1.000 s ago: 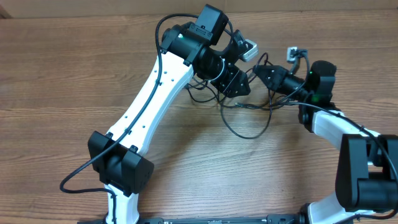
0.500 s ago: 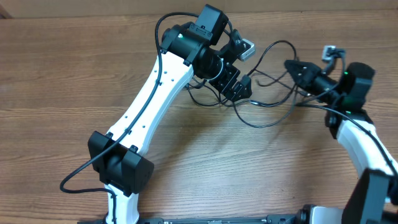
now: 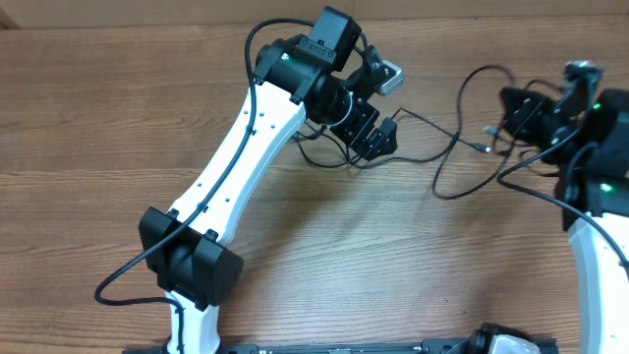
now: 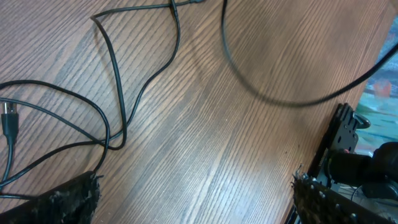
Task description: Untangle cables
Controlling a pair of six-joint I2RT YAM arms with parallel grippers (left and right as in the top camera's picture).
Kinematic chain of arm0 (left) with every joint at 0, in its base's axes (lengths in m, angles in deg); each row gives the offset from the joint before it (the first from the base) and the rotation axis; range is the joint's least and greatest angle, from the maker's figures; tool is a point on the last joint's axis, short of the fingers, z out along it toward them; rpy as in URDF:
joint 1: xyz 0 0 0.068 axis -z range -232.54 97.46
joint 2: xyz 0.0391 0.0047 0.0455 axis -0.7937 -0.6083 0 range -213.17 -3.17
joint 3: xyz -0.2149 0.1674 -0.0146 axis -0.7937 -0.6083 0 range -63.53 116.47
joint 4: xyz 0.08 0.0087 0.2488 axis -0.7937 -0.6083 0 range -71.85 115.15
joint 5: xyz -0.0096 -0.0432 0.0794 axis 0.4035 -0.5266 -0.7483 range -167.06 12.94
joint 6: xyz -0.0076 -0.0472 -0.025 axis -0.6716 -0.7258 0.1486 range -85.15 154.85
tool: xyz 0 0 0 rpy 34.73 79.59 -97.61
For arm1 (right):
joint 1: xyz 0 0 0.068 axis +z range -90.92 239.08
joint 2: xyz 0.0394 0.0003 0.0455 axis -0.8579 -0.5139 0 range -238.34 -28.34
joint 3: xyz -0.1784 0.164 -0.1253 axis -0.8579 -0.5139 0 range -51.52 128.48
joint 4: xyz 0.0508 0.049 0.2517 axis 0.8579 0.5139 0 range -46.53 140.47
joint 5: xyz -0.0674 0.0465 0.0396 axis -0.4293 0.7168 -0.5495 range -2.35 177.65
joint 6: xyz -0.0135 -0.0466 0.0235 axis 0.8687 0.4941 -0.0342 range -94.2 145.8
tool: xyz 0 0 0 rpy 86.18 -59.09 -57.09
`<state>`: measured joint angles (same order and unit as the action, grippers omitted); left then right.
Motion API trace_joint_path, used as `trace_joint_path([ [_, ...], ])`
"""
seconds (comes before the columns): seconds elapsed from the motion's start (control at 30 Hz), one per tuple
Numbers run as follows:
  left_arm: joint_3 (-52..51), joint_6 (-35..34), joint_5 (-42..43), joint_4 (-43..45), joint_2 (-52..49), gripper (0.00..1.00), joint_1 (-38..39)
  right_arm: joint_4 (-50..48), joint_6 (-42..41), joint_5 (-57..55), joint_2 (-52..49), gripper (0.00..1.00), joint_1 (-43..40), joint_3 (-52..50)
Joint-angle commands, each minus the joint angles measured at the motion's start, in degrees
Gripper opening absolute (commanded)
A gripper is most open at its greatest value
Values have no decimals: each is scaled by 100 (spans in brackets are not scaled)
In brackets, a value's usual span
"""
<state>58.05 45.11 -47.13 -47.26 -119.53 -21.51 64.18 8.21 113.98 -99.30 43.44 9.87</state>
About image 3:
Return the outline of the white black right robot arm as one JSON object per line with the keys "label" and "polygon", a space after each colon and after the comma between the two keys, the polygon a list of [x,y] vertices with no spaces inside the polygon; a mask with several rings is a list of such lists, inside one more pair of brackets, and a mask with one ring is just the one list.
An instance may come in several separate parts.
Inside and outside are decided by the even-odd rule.
{"label": "white black right robot arm", "polygon": [[555,102],[520,88],[500,92],[504,130],[538,149],[518,163],[554,165],[552,195],[562,210],[578,275],[583,353],[628,350],[628,93],[607,88],[597,99]]}

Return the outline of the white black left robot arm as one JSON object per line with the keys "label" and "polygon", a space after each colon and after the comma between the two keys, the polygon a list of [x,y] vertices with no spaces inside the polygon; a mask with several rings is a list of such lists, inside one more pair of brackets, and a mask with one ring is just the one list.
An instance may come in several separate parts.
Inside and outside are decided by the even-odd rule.
{"label": "white black left robot arm", "polygon": [[167,211],[139,224],[147,267],[171,310],[166,353],[219,349],[219,306],[243,259],[229,246],[268,166],[307,122],[333,133],[359,158],[396,150],[396,124],[371,106],[403,81],[348,15],[325,8],[310,32],[276,39],[248,55],[250,86],[239,115],[195,183]]}

